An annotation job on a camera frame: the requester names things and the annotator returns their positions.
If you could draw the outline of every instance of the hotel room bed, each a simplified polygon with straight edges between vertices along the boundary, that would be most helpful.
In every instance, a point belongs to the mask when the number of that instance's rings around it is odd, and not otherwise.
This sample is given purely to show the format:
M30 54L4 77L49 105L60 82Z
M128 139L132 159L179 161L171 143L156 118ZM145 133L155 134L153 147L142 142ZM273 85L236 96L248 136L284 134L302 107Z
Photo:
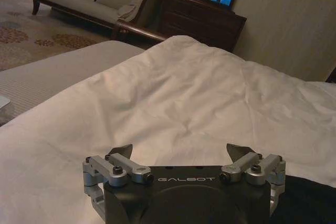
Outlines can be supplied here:
M249 146L336 187L336 86L172 37L0 127L0 222L103 223L81 162L130 143L163 166L225 165L226 143Z
M65 88L144 52L106 41L0 72L0 95L11 99L0 123L17 117Z

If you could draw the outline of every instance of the beige wall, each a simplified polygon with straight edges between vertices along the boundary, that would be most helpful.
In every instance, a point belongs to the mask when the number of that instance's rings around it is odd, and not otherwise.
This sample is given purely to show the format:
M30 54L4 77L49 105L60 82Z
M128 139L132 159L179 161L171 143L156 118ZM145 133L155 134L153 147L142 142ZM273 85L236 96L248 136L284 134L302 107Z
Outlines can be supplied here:
M236 0L247 17L234 51L304 80L323 81L336 64L336 0Z
M234 51L304 80L336 66L336 0L236 0L247 23Z

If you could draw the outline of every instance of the metal linkage arm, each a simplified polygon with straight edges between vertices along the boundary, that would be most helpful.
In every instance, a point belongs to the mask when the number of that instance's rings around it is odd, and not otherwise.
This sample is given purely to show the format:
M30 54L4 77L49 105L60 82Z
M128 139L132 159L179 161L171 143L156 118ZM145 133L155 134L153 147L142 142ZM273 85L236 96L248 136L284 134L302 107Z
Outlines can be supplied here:
M268 175L279 165L281 157L270 154L246 171L246 180L251 185L261 186L266 182Z
M128 158L114 153L109 157L109 161L116 166L123 167L131 176L132 181L140 184L150 184L154 180L151 169L148 166L139 165Z
M99 183L108 181L111 186L123 186L127 183L127 173L116 169L100 156L88 157L83 162L84 193L91 197L93 208L105 221L104 193Z
M280 194L285 192L285 173L286 162L281 156L273 154L246 171L246 180L251 185L263 185L266 181L271 184L270 215L278 206Z
M242 173L258 162L259 155L257 153L247 153L233 164L222 166L220 178L225 183L238 182L240 181Z

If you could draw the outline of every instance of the patterned rug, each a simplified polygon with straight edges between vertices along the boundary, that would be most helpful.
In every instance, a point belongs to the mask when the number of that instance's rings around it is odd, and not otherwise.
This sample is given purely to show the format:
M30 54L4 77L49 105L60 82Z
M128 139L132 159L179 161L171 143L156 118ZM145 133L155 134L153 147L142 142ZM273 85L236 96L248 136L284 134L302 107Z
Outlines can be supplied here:
M0 0L0 71L109 40L110 31L32 0Z

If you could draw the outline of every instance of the white duvet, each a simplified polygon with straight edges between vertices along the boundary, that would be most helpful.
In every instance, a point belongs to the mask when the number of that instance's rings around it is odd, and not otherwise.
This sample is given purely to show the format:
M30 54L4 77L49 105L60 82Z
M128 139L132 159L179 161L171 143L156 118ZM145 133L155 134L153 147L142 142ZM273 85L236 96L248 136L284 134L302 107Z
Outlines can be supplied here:
M102 223L81 162L132 143L144 165L224 165L226 143L336 187L336 86L177 36L0 127L0 223Z

